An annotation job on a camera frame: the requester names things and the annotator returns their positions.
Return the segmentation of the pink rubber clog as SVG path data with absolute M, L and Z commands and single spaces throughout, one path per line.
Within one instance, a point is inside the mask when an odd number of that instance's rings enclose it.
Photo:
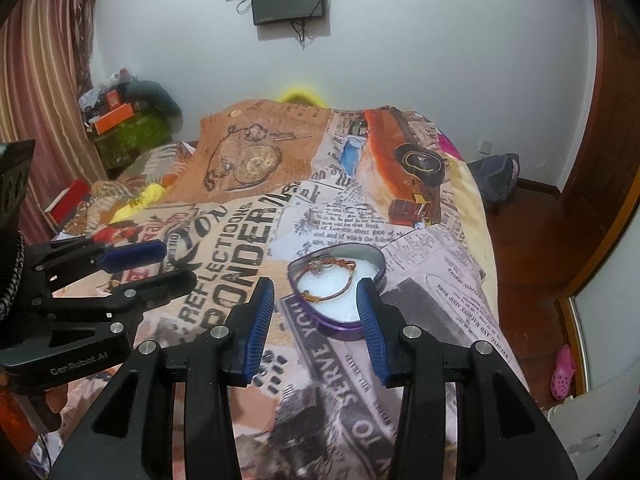
M 568 344 L 559 350 L 550 379 L 550 392 L 555 400 L 564 401 L 570 395 L 570 386 L 576 373 L 572 350 Z

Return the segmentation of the red box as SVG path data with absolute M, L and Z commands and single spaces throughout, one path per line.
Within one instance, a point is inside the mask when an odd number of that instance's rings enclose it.
M 66 223 L 75 217 L 77 208 L 90 198 L 91 186 L 84 180 L 73 182 L 52 200 L 44 210 L 48 220 L 51 220 L 56 232 L 61 232 Z

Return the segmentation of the newspaper print bed blanket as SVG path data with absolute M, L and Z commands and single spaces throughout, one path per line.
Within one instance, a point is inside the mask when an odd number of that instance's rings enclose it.
M 109 370 L 55 479 L 466 478 L 528 396 L 435 126 L 245 101 L 168 199 L 46 266 L 48 387 Z

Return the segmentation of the orange box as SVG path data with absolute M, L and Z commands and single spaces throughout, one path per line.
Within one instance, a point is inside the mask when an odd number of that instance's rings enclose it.
M 134 116 L 134 108 L 130 103 L 119 105 L 119 107 L 114 108 L 114 110 L 110 110 L 93 123 L 94 133 L 98 136 L 107 133 L 107 131 L 115 128 L 132 116 Z

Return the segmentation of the white sliding wardrobe door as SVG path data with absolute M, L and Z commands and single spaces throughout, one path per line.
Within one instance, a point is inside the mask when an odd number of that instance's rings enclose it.
M 587 391 L 547 418 L 579 479 L 639 477 L 639 219 L 570 300 Z

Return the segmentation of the purple heart-shaped tin box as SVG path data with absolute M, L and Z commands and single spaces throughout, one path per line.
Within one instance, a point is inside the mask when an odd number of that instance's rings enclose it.
M 356 305 L 358 283 L 370 278 L 380 292 L 386 283 L 386 259 L 376 247 L 342 243 L 323 247 L 288 264 L 294 297 L 327 337 L 353 341 L 363 337 Z

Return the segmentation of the striped red curtain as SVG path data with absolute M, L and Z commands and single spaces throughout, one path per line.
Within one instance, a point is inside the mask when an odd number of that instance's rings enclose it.
M 75 180 L 106 177 L 78 105 L 91 87 L 96 0 L 18 0 L 1 27 L 1 139 L 32 140 L 18 226 L 29 244 L 50 240 L 44 210 Z

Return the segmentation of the brown wooden door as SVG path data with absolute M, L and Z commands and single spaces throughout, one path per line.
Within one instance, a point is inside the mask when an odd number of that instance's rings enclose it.
M 593 0 L 596 76 L 585 133 L 561 194 L 591 250 L 562 295 L 596 274 L 631 222 L 639 201 L 639 37 L 608 0 Z

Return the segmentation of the dark backpack on floor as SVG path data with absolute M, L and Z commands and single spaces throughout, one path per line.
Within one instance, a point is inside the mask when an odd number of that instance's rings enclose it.
M 470 162 L 470 173 L 486 209 L 495 209 L 513 194 L 520 175 L 518 154 L 488 156 Z

